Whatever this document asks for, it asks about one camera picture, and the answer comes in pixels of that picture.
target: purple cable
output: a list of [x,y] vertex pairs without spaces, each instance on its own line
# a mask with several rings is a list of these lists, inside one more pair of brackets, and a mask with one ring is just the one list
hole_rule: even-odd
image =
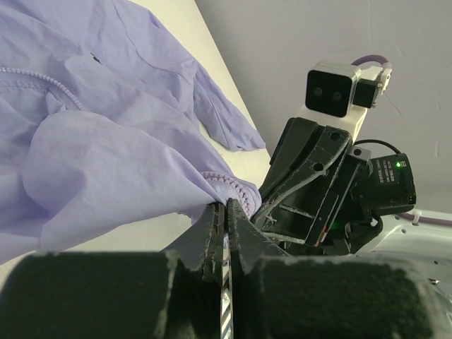
[[371,54],[371,55],[363,56],[363,57],[359,58],[358,60],[355,60],[354,62],[352,62],[352,65],[359,66],[359,65],[365,64],[367,62],[378,62],[382,66],[391,65],[387,58],[385,58],[384,56],[378,55],[378,54]]
[[[399,217],[405,220],[413,221],[415,216],[409,213],[397,214]],[[425,222],[426,224],[440,225],[440,226],[452,226],[452,220],[419,217],[419,222]]]

